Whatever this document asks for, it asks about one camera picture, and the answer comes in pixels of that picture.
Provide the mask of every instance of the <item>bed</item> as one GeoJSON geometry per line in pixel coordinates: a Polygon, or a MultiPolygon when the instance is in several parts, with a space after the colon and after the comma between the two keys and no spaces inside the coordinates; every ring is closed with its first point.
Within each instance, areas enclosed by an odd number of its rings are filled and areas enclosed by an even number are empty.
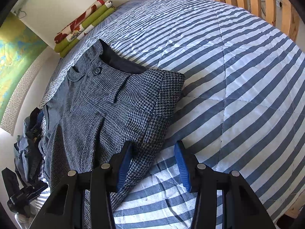
{"type": "Polygon", "coordinates": [[[179,177],[173,145],[180,139],[214,170],[240,171],[273,221],[294,203],[305,188],[305,55],[291,39],[215,0],[129,1],[60,60],[41,106],[100,38],[126,59],[186,77],[163,149],[114,212],[117,228],[190,227],[196,194],[179,177]]]}

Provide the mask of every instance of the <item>patterned border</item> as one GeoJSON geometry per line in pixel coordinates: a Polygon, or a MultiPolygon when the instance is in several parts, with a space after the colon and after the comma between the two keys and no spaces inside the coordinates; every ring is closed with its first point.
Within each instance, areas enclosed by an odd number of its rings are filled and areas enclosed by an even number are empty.
{"type": "Polygon", "coordinates": [[[4,115],[0,127],[10,133],[14,134],[16,121],[24,101],[24,98],[34,81],[38,71],[45,61],[51,56],[54,51],[47,46],[47,48],[35,59],[31,66],[27,69],[17,87],[15,88],[9,103],[4,111],[4,115]]]}

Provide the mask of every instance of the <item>blue gripper pad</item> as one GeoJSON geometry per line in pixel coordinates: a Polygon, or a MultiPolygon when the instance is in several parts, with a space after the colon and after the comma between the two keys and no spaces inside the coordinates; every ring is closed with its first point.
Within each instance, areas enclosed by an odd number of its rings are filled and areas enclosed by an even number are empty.
{"type": "Polygon", "coordinates": [[[175,144],[175,158],[180,172],[182,184],[186,188],[186,190],[190,192],[192,188],[190,174],[184,161],[183,154],[181,152],[178,142],[175,144]]]}
{"type": "Polygon", "coordinates": [[[131,159],[132,147],[129,145],[118,172],[118,182],[116,185],[117,191],[119,191],[124,186],[131,159]]]}

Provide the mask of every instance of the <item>rolled fabric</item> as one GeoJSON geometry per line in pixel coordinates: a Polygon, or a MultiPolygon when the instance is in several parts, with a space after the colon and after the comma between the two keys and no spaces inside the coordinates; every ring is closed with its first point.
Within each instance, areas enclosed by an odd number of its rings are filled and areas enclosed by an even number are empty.
{"type": "Polygon", "coordinates": [[[73,30],[75,30],[89,15],[91,15],[94,11],[104,5],[103,0],[96,0],[89,8],[86,9],[84,13],[82,13],[79,17],[77,17],[74,21],[72,21],[69,25],[67,25],[60,33],[56,35],[54,41],[56,44],[61,42],[65,37],[67,37],[73,30]]]}
{"type": "Polygon", "coordinates": [[[91,14],[87,19],[85,19],[82,24],[80,24],[72,33],[70,33],[61,42],[56,44],[54,51],[61,52],[65,49],[71,41],[73,41],[81,32],[83,32],[89,25],[92,24],[98,17],[100,17],[104,12],[112,7],[112,1],[106,1],[103,6],[101,6],[97,11],[91,14]]]}
{"type": "Polygon", "coordinates": [[[107,9],[105,13],[103,13],[99,18],[97,18],[91,25],[89,25],[83,32],[81,32],[59,55],[64,58],[69,51],[85,36],[87,35],[93,28],[95,28],[98,24],[100,24],[103,20],[105,20],[109,15],[111,15],[116,10],[115,7],[111,7],[107,9]]]}

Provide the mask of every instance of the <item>gray plaid garment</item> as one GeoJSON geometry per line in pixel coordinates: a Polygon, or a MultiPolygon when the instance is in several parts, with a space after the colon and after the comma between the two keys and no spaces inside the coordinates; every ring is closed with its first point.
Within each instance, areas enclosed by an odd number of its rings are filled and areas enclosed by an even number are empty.
{"type": "Polygon", "coordinates": [[[162,147],[183,83],[183,74],[147,69],[98,40],[43,107],[47,133],[39,147],[51,190],[69,170],[91,171],[130,140],[133,158],[124,187],[111,194],[114,210],[162,147]]]}

